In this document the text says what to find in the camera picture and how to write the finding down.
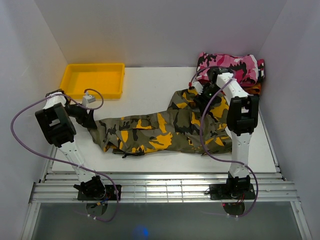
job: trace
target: gray wall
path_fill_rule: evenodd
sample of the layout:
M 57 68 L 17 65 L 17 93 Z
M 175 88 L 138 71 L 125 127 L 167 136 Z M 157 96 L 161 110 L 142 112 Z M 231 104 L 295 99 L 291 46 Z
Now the gray wall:
M 257 54 L 286 0 L 35 0 L 69 63 L 195 66 Z
M 44 161 L 18 145 L 10 121 L 59 86 L 67 62 L 33 0 L 0 0 L 0 33 L 0 238 L 16 240 Z M 30 147 L 47 154 L 35 110 L 24 113 L 15 128 Z
M 320 4 L 288 1 L 259 55 L 261 110 L 280 168 L 294 180 L 313 239 L 320 239 Z

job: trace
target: white table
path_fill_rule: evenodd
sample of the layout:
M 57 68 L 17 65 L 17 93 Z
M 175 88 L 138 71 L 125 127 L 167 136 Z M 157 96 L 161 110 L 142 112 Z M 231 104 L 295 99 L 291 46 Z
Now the white table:
M 94 119 L 119 118 L 165 111 L 175 91 L 188 88 L 195 67 L 132 67 L 125 69 L 123 94 L 119 100 L 107 100 L 95 111 Z M 108 173 L 226 173 L 230 164 L 221 163 L 208 156 L 170 151 L 148 153 L 141 157 L 103 152 L 93 143 L 87 129 L 74 122 L 75 140 L 91 168 Z M 231 160 L 231 153 L 216 155 Z M 57 151 L 58 159 L 66 160 Z M 275 173 L 276 168 L 267 136 L 259 116 L 258 126 L 250 142 L 248 165 L 256 173 Z M 55 173 L 73 172 L 70 165 L 55 162 Z

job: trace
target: pink camouflage fabric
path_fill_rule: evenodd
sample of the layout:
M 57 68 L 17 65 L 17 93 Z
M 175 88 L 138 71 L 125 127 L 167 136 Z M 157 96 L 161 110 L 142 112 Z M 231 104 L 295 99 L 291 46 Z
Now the pink camouflage fabric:
M 231 56 L 227 54 L 208 54 L 202 52 L 199 55 L 197 71 L 211 66 L 230 68 L 235 73 L 237 82 L 242 87 L 251 87 L 262 82 L 265 78 L 265 61 L 256 60 L 253 55 Z M 196 80 L 204 84 L 209 81 L 207 72 L 204 70 L 196 76 Z

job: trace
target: green camouflage fabric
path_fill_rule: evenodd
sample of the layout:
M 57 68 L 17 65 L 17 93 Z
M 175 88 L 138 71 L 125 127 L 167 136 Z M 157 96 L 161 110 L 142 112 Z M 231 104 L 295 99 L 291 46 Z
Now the green camouflage fabric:
M 161 150 L 204 154 L 196 95 L 194 88 L 176 91 L 166 111 L 98 120 L 97 129 L 89 132 L 103 151 L 112 148 L 115 154 L 143 155 Z M 204 119 L 205 144 L 212 154 L 231 152 L 232 140 L 225 131 L 229 106 L 222 94 L 214 102 Z

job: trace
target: yellow tray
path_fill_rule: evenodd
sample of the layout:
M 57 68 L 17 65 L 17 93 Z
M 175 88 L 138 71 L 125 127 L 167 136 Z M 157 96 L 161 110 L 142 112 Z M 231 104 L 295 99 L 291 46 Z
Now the yellow tray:
M 123 63 L 69 64 L 65 68 L 60 88 L 74 99 L 82 99 L 85 89 L 95 89 L 105 99 L 119 99 L 124 75 Z M 93 91 L 90 94 L 100 99 Z

